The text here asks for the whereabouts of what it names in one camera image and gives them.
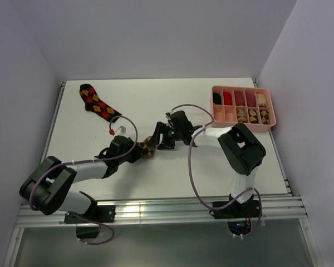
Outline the black red yellow argyle sock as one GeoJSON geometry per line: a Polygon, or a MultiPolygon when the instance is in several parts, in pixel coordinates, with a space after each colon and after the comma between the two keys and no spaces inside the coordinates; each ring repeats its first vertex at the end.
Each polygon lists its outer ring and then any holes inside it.
{"type": "Polygon", "coordinates": [[[94,87],[90,84],[82,84],[79,90],[80,96],[85,104],[85,110],[90,111],[107,122],[122,114],[102,101],[94,87]]]}

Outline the beige orange brown argyle sock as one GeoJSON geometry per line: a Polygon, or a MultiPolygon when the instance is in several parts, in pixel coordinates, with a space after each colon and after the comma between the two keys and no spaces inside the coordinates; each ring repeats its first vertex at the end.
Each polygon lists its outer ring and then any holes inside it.
{"type": "Polygon", "coordinates": [[[237,121],[240,123],[247,123],[247,114],[241,108],[237,109],[237,121]]]}

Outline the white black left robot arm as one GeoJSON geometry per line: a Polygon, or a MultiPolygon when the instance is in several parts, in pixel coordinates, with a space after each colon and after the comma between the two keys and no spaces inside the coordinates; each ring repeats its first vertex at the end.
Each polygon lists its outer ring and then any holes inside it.
{"type": "Polygon", "coordinates": [[[54,156],[45,158],[22,184],[19,195],[44,215],[57,210],[73,211],[84,222],[97,217],[95,200],[84,192],[73,193],[73,183],[90,179],[104,179],[118,171],[121,164],[134,163],[149,154],[144,143],[116,136],[110,146],[91,160],[62,162],[54,156]]]}

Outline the black rolled sock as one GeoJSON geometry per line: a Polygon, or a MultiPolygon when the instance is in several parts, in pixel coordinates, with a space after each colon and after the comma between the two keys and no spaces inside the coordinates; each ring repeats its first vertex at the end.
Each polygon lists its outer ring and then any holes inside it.
{"type": "Polygon", "coordinates": [[[222,97],[219,93],[213,92],[212,98],[215,105],[222,105],[222,97]]]}

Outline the red rolled sock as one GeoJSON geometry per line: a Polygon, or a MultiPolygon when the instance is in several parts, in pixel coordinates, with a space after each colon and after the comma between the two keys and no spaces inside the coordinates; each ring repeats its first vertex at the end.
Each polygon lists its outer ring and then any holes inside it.
{"type": "Polygon", "coordinates": [[[231,95],[230,92],[224,91],[223,92],[223,98],[224,98],[224,104],[225,105],[228,105],[228,106],[232,106],[233,105],[232,95],[231,95]]]}

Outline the dark pink rolled sock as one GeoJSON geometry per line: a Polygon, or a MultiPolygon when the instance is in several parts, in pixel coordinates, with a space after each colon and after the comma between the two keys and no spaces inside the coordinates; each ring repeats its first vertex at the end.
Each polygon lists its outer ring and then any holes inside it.
{"type": "Polygon", "coordinates": [[[245,98],[241,91],[235,91],[234,97],[237,106],[245,106],[245,98]]]}

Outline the brown yellow argyle rolled sock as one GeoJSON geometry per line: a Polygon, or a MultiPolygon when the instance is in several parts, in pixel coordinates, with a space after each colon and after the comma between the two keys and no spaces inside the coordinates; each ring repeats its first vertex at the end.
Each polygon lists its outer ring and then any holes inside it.
{"type": "Polygon", "coordinates": [[[259,124],[258,114],[256,110],[248,110],[249,122],[252,124],[259,124]]]}

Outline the magenta rolled sock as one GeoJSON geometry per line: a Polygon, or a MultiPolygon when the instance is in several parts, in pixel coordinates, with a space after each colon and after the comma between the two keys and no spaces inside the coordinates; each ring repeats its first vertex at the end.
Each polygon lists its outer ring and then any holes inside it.
{"type": "Polygon", "coordinates": [[[253,93],[246,92],[245,97],[246,97],[246,100],[247,100],[247,106],[249,106],[249,107],[256,107],[257,106],[256,97],[253,93]]]}

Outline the pink divided organizer tray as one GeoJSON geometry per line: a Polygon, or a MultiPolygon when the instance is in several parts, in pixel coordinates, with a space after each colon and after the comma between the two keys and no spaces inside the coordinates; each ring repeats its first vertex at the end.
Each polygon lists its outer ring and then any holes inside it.
{"type": "Polygon", "coordinates": [[[247,123],[245,124],[251,131],[253,132],[267,132],[269,131],[273,126],[276,125],[276,116],[274,113],[273,103],[270,92],[265,88],[251,88],[251,87],[233,87],[233,86],[213,86],[212,87],[212,94],[211,94],[211,114],[214,117],[214,122],[212,124],[213,127],[217,128],[224,128],[229,126],[234,126],[237,123],[240,123],[237,121],[237,109],[241,108],[243,109],[247,114],[247,123]],[[224,98],[223,98],[223,92],[228,91],[232,95],[232,101],[233,105],[228,106],[224,104],[224,98]],[[235,91],[241,91],[245,98],[245,106],[237,106],[235,104],[235,97],[234,93],[235,91]],[[215,105],[213,103],[212,94],[213,92],[219,93],[222,97],[222,105],[215,105]],[[245,93],[253,93],[256,97],[257,106],[256,107],[249,107],[247,106],[247,100],[245,97],[245,93]],[[265,95],[267,99],[267,107],[259,107],[258,106],[258,100],[257,100],[257,94],[262,93],[265,95]],[[249,114],[248,110],[256,110],[258,114],[258,120],[259,124],[252,124],[249,122],[249,114]],[[261,116],[260,116],[260,110],[268,110],[270,113],[270,125],[264,125],[261,122],[261,116]]]}

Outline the brown cream argyle rolled sock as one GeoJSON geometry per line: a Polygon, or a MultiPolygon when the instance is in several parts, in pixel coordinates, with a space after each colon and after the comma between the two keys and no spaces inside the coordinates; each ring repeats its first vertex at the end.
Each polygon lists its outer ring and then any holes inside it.
{"type": "Polygon", "coordinates": [[[261,122],[264,125],[270,125],[270,113],[268,110],[260,110],[261,122]]]}

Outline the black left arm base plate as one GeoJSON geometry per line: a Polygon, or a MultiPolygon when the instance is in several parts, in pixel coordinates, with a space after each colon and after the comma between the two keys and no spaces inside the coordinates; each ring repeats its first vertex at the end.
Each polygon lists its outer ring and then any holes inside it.
{"type": "Polygon", "coordinates": [[[65,224],[83,223],[113,223],[115,220],[115,205],[96,205],[90,207],[84,214],[75,215],[69,212],[65,215],[65,224]]]}

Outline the aluminium table edge rail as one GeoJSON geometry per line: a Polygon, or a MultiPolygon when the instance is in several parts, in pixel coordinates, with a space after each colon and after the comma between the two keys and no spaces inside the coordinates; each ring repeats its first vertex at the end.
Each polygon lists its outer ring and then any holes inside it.
{"type": "Polygon", "coordinates": [[[53,112],[53,116],[52,116],[49,131],[48,131],[48,135],[47,135],[47,138],[46,138],[45,146],[44,146],[44,149],[43,149],[42,157],[40,159],[40,164],[46,158],[47,151],[48,151],[48,148],[50,146],[53,129],[55,127],[55,122],[56,122],[56,118],[57,118],[57,115],[58,115],[58,112],[59,112],[59,109],[60,109],[60,104],[61,104],[62,96],[63,96],[64,90],[65,90],[65,87],[66,87],[66,83],[67,83],[66,81],[61,82],[60,91],[59,91],[58,98],[57,98],[57,101],[56,101],[55,110],[53,112]]]}

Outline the black box under rail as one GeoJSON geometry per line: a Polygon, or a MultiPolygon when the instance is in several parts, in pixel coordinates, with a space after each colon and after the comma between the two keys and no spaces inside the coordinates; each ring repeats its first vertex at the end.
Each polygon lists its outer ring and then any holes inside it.
{"type": "Polygon", "coordinates": [[[95,239],[100,233],[99,226],[77,226],[76,237],[78,239],[95,239]]]}

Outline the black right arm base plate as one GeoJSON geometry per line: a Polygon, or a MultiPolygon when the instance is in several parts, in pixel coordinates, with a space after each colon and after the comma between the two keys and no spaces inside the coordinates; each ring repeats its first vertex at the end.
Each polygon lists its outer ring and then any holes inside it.
{"type": "Polygon", "coordinates": [[[241,219],[257,218],[261,212],[258,200],[251,200],[240,204],[234,202],[230,206],[221,210],[210,210],[209,214],[215,219],[241,219]]]}

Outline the aluminium front mounting rail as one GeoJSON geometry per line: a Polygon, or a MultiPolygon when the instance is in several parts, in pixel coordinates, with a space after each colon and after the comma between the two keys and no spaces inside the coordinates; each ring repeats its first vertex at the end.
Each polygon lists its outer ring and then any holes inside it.
{"type": "MultiPolygon", "coordinates": [[[[140,200],[140,201],[100,201],[99,206],[114,205],[115,225],[208,223],[216,222],[195,198],[140,200]]],[[[304,219],[308,217],[299,196],[262,197],[262,219],[304,219]]],[[[32,211],[29,206],[21,206],[15,223],[16,228],[43,228],[68,226],[64,223],[65,212],[57,211],[46,216],[32,211]]]]}

